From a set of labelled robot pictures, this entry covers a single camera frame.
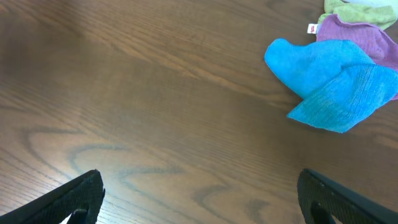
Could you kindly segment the crumpled green cloth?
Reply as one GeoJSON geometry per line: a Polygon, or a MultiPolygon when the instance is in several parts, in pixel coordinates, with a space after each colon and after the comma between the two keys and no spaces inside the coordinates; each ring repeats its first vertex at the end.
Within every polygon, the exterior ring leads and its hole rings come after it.
{"type": "Polygon", "coordinates": [[[321,24],[328,16],[336,14],[341,21],[347,23],[367,22],[387,29],[397,21],[397,12],[394,6],[372,6],[365,3],[348,2],[341,0],[324,0],[324,13],[318,18],[321,24]]]}

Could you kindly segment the blue cloth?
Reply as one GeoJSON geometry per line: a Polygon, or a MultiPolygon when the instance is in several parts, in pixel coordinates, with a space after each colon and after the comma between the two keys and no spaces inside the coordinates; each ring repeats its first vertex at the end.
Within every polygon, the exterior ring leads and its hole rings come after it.
{"type": "Polygon", "coordinates": [[[397,72],[374,63],[350,40],[293,45],[276,39],[264,60],[302,98],[288,118],[314,128],[345,133],[397,93],[397,72]]]}

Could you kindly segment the purple cloth with tag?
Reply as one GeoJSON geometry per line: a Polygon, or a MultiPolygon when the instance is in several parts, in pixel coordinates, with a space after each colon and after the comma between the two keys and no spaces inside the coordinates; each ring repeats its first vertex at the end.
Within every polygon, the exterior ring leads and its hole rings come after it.
{"type": "Polygon", "coordinates": [[[377,26],[350,24],[338,15],[309,24],[316,42],[289,45],[290,72],[275,75],[303,99],[382,106],[397,99],[397,44],[377,26]]]}

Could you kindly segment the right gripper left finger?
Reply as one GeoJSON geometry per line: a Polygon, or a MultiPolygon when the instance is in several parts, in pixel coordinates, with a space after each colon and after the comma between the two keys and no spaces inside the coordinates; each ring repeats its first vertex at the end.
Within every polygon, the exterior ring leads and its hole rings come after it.
{"type": "Polygon", "coordinates": [[[1,216],[1,224],[95,224],[105,189],[98,170],[90,170],[49,193],[1,216]]]}

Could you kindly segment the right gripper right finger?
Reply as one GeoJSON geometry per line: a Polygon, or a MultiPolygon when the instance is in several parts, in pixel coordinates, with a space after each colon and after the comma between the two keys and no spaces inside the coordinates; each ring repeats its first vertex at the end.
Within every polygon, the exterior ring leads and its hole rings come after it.
{"type": "Polygon", "coordinates": [[[397,223],[397,212],[311,169],[301,171],[297,193],[306,224],[397,223]]]}

